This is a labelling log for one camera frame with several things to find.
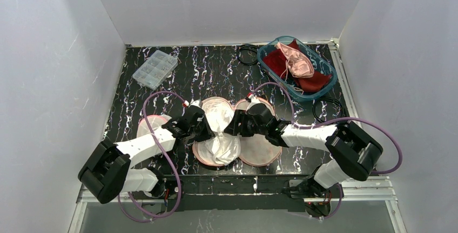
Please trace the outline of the floral mesh laundry bag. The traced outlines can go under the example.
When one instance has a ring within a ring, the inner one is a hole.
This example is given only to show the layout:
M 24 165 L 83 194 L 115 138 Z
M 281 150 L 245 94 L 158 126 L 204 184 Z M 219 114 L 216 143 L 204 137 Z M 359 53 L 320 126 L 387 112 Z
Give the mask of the floral mesh laundry bag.
M 247 100 L 242 99 L 232 106 L 234 111 L 237 109 L 246 110 L 250 106 L 250 103 Z M 240 139 L 241 144 L 241 152 L 238 158 L 240 158 L 244 163 L 248 165 L 253 167 L 269 165 L 281 155 L 282 148 L 271 144 L 263 135 L 254 135 L 253 137 L 237 137 Z M 209 162 L 205 161 L 200 156 L 198 152 L 199 143 L 200 142 L 195 142 L 192 147 L 193 154 L 198 159 L 198 161 L 204 165 L 221 167 L 210 165 Z

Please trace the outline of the white bra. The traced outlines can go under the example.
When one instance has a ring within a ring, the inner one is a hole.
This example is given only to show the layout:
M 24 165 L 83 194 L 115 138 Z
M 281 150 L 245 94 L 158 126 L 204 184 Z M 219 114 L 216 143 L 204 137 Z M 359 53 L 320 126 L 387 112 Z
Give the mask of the white bra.
M 210 97 L 203 100 L 202 109 L 214 137 L 200 142 L 198 152 L 210 165 L 228 165 L 237 159 L 241 152 L 240 139 L 224 133 L 234 117 L 233 106 L 224 98 Z

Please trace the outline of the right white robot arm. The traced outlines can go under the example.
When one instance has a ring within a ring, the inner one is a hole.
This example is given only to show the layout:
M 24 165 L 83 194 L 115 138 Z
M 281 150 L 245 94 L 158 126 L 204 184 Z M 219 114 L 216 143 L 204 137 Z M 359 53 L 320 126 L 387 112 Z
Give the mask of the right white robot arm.
M 353 121 L 299 129 L 291 121 L 276 118 L 266 105 L 251 100 L 246 110 L 237 109 L 224 133 L 232 136 L 263 135 L 278 147 L 308 147 L 329 152 L 333 159 L 320 165 L 305 185 L 323 191 L 349 178 L 366 181 L 383 153 L 382 146 Z

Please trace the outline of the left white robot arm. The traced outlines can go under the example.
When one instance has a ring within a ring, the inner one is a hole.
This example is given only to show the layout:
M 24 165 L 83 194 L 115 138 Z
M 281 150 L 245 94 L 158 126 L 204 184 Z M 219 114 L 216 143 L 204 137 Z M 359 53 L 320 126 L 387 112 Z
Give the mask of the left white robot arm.
M 167 120 L 144 136 L 123 142 L 101 141 L 85 162 L 77 178 L 101 204 L 124 192 L 151 192 L 161 180 L 150 168 L 135 169 L 142 161 L 166 154 L 178 143 L 202 142 L 215 137 L 203 110 L 194 101 L 184 114 Z

